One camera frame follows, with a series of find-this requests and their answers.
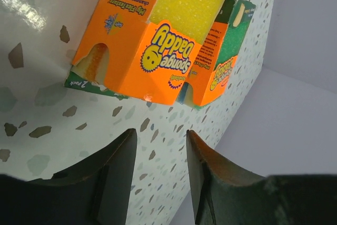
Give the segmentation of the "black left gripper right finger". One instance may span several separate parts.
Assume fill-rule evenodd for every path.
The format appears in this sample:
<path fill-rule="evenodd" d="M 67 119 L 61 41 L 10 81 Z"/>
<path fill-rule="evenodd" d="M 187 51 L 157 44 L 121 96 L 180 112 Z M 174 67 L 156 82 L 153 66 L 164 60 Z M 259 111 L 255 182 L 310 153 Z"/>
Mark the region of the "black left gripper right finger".
<path fill-rule="evenodd" d="M 196 224 L 336 224 L 336 175 L 260 176 L 186 133 Z"/>

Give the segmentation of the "green top sponge box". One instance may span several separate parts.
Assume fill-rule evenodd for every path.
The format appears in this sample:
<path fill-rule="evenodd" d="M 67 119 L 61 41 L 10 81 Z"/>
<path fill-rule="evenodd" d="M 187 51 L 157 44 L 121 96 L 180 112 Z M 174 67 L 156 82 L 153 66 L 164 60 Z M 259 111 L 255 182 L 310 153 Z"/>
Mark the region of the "green top sponge box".
<path fill-rule="evenodd" d="M 247 0 L 224 1 L 177 102 L 201 108 L 223 95 L 255 9 Z"/>

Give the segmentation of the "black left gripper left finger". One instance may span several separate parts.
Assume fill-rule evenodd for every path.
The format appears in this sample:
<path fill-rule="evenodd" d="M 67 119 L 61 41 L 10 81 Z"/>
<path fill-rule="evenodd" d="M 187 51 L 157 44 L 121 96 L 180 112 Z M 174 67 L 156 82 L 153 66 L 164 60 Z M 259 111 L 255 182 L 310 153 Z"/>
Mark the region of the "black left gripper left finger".
<path fill-rule="evenodd" d="M 53 174 L 1 174 L 1 224 L 125 224 L 137 149 L 135 129 Z"/>

